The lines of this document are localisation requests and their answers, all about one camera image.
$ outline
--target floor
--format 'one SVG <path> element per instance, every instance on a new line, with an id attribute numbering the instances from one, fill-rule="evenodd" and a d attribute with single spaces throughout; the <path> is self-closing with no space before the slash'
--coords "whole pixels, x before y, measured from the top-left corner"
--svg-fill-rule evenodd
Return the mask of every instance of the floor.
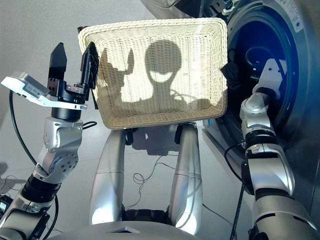
<path id="1" fill-rule="evenodd" d="M 154 19 L 138 0 L 77 0 L 55 1 L 1 1 L 0 2 L 0 79 L 14 71 L 27 72 L 43 85 L 47 84 L 50 53 L 63 42 L 68 65 L 64 79 L 76 83 L 80 79 L 81 53 L 78 46 L 77 27 L 113 22 Z M 33 170 L 33 165 L 24 153 L 12 127 L 9 113 L 9 91 L 0 86 L 0 193 L 12 197 Z M 42 148 L 45 118 L 50 110 L 27 102 L 22 97 L 14 97 L 16 120 L 21 135 L 33 156 Z M 79 148 L 79 164 L 64 181 L 59 197 L 59 216 L 56 229 L 68 232 L 87 226 L 89 223 L 89 203 L 96 167 L 106 139 L 110 133 L 94 110 L 90 97 L 88 110 L 82 112 L 84 122 L 97 121 L 97 126 L 85 130 Z M 203 202 L 233 221 L 240 183 L 229 173 L 221 155 L 208 147 L 202 135 L 202 123 L 198 122 L 199 148 L 203 179 Z M 144 176 L 151 173 L 155 161 L 161 155 L 177 155 L 178 145 L 173 143 L 175 126 L 149 128 L 152 133 L 168 132 L 166 138 L 158 139 L 145 147 L 138 139 L 133 146 L 125 149 L 125 186 L 123 204 L 135 203 L 139 197 L 139 186 L 132 176 L 139 172 Z M 176 156 L 164 156 L 161 161 L 175 166 Z M 142 198 L 136 208 L 166 209 L 170 199 L 170 189 L 174 171 L 158 165 L 152 178 L 145 184 Z M 251 227 L 252 198 L 245 195 L 241 208 L 237 235 L 238 239 L 248 239 Z M 231 226 L 215 214 L 203 209 L 201 229 L 197 236 L 203 240 L 227 240 Z"/>

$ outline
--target black cable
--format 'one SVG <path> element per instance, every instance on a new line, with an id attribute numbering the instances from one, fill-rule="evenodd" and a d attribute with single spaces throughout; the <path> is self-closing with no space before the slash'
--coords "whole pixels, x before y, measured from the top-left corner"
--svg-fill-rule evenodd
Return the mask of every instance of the black cable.
<path id="1" fill-rule="evenodd" d="M 269 48 L 267 48 L 265 46 L 253 46 L 253 47 L 249 48 L 248 51 L 246 51 L 246 53 L 245 53 L 245 61 L 250 66 L 254 67 L 254 64 L 249 61 L 248 55 L 252 50 L 256 50 L 256 49 L 264 50 L 265 52 L 267 52 L 270 55 L 270 57 L 272 57 L 275 60 L 276 64 L 278 65 L 280 74 L 282 76 L 282 80 L 284 81 L 286 79 L 286 74 L 285 74 L 284 68 L 282 67 L 279 59 L 275 57 L 274 53 Z"/>
<path id="2" fill-rule="evenodd" d="M 225 150 L 224 155 L 223 155 L 223 156 L 224 156 L 224 159 L 225 159 L 225 161 L 226 161 L 226 164 L 228 164 L 231 172 L 236 176 L 237 179 L 239 179 L 240 182 L 242 182 L 242 179 L 241 179 L 241 177 L 235 172 L 235 170 L 233 169 L 233 167 L 231 166 L 231 164 L 230 164 L 230 162 L 229 162 L 229 160 L 228 160 L 228 158 L 227 158 L 227 154 L 228 154 L 228 152 L 229 152 L 231 149 L 233 149 L 233 148 L 236 147 L 236 146 L 240 146 L 242 143 L 243 143 L 243 141 L 242 141 L 242 142 L 239 142 L 239 143 L 237 143 L 237 144 L 235 144 L 235 145 L 232 145 L 232 146 L 229 147 L 229 148 L 227 148 L 227 150 Z"/>
<path id="3" fill-rule="evenodd" d="M 13 124 L 13 128 L 15 130 L 15 133 L 16 133 L 16 136 L 18 137 L 19 139 L 19 142 L 20 144 L 22 145 L 25 153 L 28 155 L 28 157 L 30 158 L 31 162 L 34 164 L 34 165 L 37 165 L 37 162 L 36 160 L 34 159 L 34 157 L 31 155 L 31 153 L 29 152 L 25 142 L 23 141 L 21 135 L 20 135 L 20 132 L 18 130 L 18 126 L 17 126 L 17 122 L 16 122 L 16 116 L 15 116 L 15 111 L 14 111 L 14 102 L 13 102 L 13 94 L 14 92 L 12 90 L 10 90 L 10 93 L 9 93 L 9 106 L 10 106 L 10 113 L 11 113 L 11 119 L 12 119 L 12 124 Z"/>
<path id="4" fill-rule="evenodd" d="M 14 110 L 14 101 L 13 101 L 13 94 L 14 92 L 12 90 L 10 90 L 9 92 L 9 107 L 10 107 L 10 113 L 11 113 L 11 119 L 12 119 L 12 124 L 13 124 L 13 128 L 14 128 L 14 131 L 16 133 L 16 136 L 18 137 L 19 139 L 19 142 L 20 144 L 22 145 L 23 147 L 23 150 L 25 151 L 25 153 L 28 155 L 28 157 L 30 158 L 31 162 L 34 164 L 34 165 L 37 165 L 37 162 L 36 160 L 34 159 L 34 157 L 31 155 L 29 149 L 27 148 L 24 140 L 22 139 L 21 135 L 20 135 L 20 132 L 19 132 L 19 129 L 18 129 L 18 126 L 17 126 L 17 122 L 16 122 L 16 116 L 15 116 L 15 110 Z M 55 204 L 55 213 L 54 213 L 54 219 L 53 219 L 53 222 L 52 222 L 52 225 L 49 229 L 49 231 L 47 232 L 47 234 L 44 236 L 44 240 L 48 238 L 48 236 L 50 235 L 50 233 L 52 232 L 52 230 L 54 229 L 55 227 L 55 224 L 57 222 L 57 218 L 58 218 L 58 211 L 59 211 L 59 202 L 58 202 L 58 197 L 57 195 L 55 196 L 54 198 L 54 204 Z"/>
<path id="5" fill-rule="evenodd" d="M 213 211 L 212 209 L 210 209 L 209 207 L 207 207 L 204 203 L 202 203 L 202 206 L 209 210 L 210 212 L 212 212 L 213 214 L 217 215 L 219 218 L 223 219 L 224 221 L 226 221 L 231 227 L 233 227 L 233 223 L 230 222 L 228 219 L 226 219 L 224 216 L 222 216 L 221 214 L 217 213 L 216 211 Z M 234 234 L 234 240 L 237 240 L 238 239 L 238 236 L 237 236 L 237 231 L 235 231 L 235 234 Z"/>
<path id="6" fill-rule="evenodd" d="M 46 233 L 46 235 L 44 236 L 44 238 L 43 238 L 42 240 L 46 240 L 46 239 L 49 237 L 49 235 L 50 235 L 51 232 L 53 231 L 53 229 L 54 229 L 54 227 L 55 227 L 55 225 L 56 225 L 57 219 L 58 219 L 59 202 L 58 202 L 58 197 L 57 197 L 57 195 L 55 195 L 54 203 L 55 203 L 54 218 L 53 218 L 51 227 L 49 228 L 49 231 Z"/>
<path id="7" fill-rule="evenodd" d="M 229 240 L 233 240 L 235 237 L 237 223 L 238 223 L 239 214 L 240 214 L 241 203 L 242 203 L 242 198 L 244 196 L 244 190 L 245 190 L 245 186 L 242 185 L 240 195 L 239 195 L 238 205 L 236 206 L 235 216 L 234 216 L 233 225 L 232 225 L 232 231 L 231 231 Z"/>
<path id="8" fill-rule="evenodd" d="M 83 128 L 82 129 L 85 130 L 85 129 L 91 128 L 91 127 L 93 127 L 93 126 L 95 126 L 97 124 L 98 123 L 96 121 L 88 121 L 88 122 L 83 124 Z"/>

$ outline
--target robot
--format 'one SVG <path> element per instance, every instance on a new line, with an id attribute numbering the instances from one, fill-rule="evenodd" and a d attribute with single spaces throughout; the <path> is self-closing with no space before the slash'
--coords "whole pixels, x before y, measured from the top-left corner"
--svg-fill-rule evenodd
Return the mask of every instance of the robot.
<path id="1" fill-rule="evenodd" d="M 79 84 L 68 85 L 64 79 L 67 58 L 63 44 L 60 43 L 52 52 L 47 87 L 39 84 L 26 73 L 15 72 L 6 77 L 1 84 L 11 91 L 22 95 L 27 100 L 41 106 L 51 107 L 51 116 L 46 119 L 43 134 L 43 149 L 37 164 L 0 220 L 0 239 L 5 240 L 36 240 L 42 236 L 49 219 L 48 209 L 55 201 L 55 196 L 63 181 L 78 163 L 78 148 L 82 141 L 84 124 L 80 120 L 81 111 L 87 108 L 90 89 L 95 88 L 99 59 L 95 45 L 91 43 L 82 56 L 82 76 Z M 276 239 L 320 239 L 317 229 L 302 204 L 293 199 L 295 179 L 287 163 L 283 149 L 277 143 L 276 133 L 267 115 L 268 103 L 277 95 L 274 84 L 270 88 L 262 81 L 254 88 L 250 98 L 243 101 L 240 110 L 242 119 L 242 134 L 245 142 L 247 161 L 241 166 L 241 181 L 243 188 L 255 196 L 253 206 L 253 225 L 249 231 L 250 240 Z M 174 176 L 168 218 L 171 224 L 150 221 L 121 221 L 122 193 L 104 192 L 100 195 L 99 185 L 109 184 L 123 188 L 123 148 L 126 132 L 113 131 L 108 139 L 112 144 L 104 148 L 102 155 L 115 154 L 115 161 L 110 165 L 98 166 L 100 173 L 107 173 L 101 179 L 96 178 L 93 187 L 90 212 L 92 224 L 78 232 L 63 233 L 52 239 L 198 239 L 183 231 L 181 225 L 193 225 L 193 218 L 199 218 L 198 199 L 202 199 L 202 189 L 196 194 L 195 200 L 185 197 L 189 191 L 195 192 L 195 186 L 201 179 L 197 178 L 200 165 L 189 166 L 199 160 L 197 148 L 197 129 L 192 123 L 180 125 L 177 129 L 180 153 L 178 168 Z M 181 186 L 186 185 L 185 192 Z M 99 219 L 99 200 L 109 199 L 112 209 L 109 215 L 112 221 Z M 193 215 L 186 216 L 183 224 L 179 225 L 177 216 L 181 214 L 181 205 L 190 206 Z"/>

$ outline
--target washing machine drum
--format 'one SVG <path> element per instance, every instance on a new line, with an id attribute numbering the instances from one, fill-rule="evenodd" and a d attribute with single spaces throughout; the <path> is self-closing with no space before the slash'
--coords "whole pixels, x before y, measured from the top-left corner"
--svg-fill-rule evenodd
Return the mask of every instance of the washing machine drum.
<path id="1" fill-rule="evenodd" d="M 243 139 L 241 102 L 252 94 L 267 59 L 287 73 L 268 115 L 295 177 L 294 197 L 320 228 L 320 2 L 241 1 L 227 21 L 228 59 L 237 66 L 228 82 L 228 107 L 217 119 L 230 145 Z"/>

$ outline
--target sticker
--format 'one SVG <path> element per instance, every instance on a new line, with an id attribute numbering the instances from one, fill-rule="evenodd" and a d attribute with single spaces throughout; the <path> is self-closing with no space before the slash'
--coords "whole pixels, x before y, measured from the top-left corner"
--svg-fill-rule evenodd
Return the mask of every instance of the sticker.
<path id="1" fill-rule="evenodd" d="M 291 21 L 292 26 L 294 28 L 294 31 L 296 33 L 300 32 L 302 29 L 304 29 L 302 19 L 301 19 L 299 12 L 297 10 L 297 6 L 295 5 L 295 3 L 292 0 L 275 0 L 275 1 L 278 2 L 282 6 L 284 11 L 286 12 L 288 17 L 290 18 L 290 21 Z"/>
<path id="2" fill-rule="evenodd" d="M 4 212 L 6 211 L 7 205 L 5 205 L 3 202 L 0 202 L 0 209 Z"/>

